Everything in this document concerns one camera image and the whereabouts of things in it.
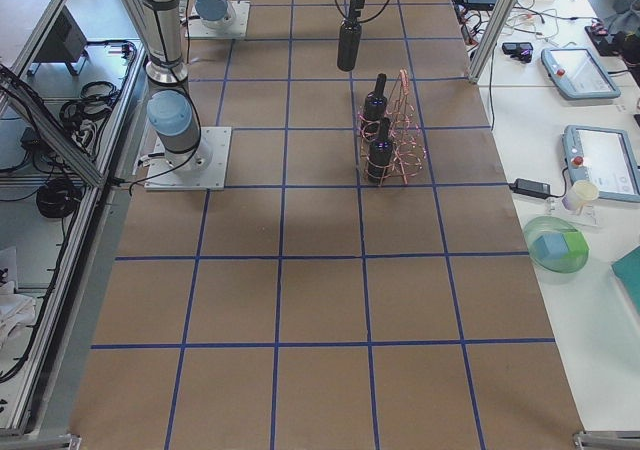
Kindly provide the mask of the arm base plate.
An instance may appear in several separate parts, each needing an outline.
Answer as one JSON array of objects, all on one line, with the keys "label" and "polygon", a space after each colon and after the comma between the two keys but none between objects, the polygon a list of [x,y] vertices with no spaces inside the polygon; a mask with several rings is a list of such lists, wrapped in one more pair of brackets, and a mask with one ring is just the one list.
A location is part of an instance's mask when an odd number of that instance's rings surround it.
[{"label": "arm base plate", "polygon": [[213,6],[195,3],[185,36],[195,40],[242,40],[246,37],[249,1],[223,0]]},{"label": "arm base plate", "polygon": [[155,152],[162,156],[151,160],[148,180],[149,191],[223,190],[231,146],[231,127],[203,127],[201,140],[194,155],[167,153],[159,136]]}]

